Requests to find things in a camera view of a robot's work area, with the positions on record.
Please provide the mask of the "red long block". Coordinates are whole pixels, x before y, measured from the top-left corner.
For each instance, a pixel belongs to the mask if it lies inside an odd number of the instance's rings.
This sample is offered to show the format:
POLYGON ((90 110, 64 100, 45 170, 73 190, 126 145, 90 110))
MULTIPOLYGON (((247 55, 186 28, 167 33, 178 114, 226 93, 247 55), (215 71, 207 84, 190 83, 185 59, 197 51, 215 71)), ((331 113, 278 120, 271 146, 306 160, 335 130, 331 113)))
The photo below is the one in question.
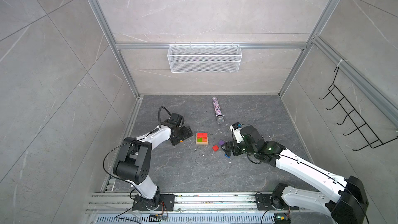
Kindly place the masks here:
POLYGON ((202 139, 207 139, 207 138, 208 138, 208 134, 205 133, 205 132, 198 132, 198 133, 197 133, 197 138, 198 138, 198 139, 200 139, 200 138, 202 138, 202 139))

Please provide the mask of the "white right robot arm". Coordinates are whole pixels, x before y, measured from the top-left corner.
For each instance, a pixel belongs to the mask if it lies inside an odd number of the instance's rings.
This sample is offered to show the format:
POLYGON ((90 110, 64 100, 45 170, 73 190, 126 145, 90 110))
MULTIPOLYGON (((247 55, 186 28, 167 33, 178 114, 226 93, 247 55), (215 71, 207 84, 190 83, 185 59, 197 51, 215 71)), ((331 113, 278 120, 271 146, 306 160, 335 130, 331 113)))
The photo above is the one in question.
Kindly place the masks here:
POLYGON ((230 129, 232 140, 221 145, 227 157, 246 155, 251 163, 269 164, 315 188, 314 191, 302 190, 279 183, 267 200, 273 209, 301 207, 330 216, 338 224, 369 222, 366 214, 369 201, 360 179, 333 174, 300 158, 278 142, 265 141, 250 124, 237 122, 230 129))

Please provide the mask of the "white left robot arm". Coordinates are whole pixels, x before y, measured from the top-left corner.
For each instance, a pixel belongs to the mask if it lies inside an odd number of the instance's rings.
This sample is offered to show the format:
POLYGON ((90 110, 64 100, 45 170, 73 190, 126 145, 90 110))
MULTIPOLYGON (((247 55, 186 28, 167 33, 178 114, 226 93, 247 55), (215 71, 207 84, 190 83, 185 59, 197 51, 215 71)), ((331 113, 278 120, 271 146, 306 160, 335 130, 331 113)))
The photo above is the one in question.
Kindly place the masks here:
POLYGON ((171 113, 161 106, 158 110, 158 125, 153 130, 136 138, 127 137, 118 147, 114 177, 130 183, 147 209, 156 209, 161 202, 161 195, 159 187, 149 176, 152 151, 163 142, 170 141, 175 146, 192 136, 192 130, 184 125, 182 115, 171 113))

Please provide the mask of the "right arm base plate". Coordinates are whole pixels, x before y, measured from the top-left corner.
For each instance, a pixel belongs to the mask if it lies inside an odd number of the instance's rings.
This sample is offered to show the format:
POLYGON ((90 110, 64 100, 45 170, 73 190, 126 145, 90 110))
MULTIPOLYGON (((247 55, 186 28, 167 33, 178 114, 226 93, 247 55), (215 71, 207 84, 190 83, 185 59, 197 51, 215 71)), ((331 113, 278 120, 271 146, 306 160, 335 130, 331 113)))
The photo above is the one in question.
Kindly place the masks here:
POLYGON ((282 199, 273 198, 272 194, 257 192, 254 194, 255 204, 259 211, 298 211, 299 207, 288 206, 282 199))

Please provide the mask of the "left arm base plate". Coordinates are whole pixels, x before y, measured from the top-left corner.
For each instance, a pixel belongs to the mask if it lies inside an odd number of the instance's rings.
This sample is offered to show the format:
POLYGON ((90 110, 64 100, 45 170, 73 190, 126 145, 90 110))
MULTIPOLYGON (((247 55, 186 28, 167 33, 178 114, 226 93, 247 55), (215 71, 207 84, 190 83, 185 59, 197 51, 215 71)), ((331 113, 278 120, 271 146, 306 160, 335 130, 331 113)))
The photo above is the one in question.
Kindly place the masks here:
POLYGON ((160 194, 149 200, 136 195, 133 202, 133 211, 172 211, 175 205, 175 195, 160 194))

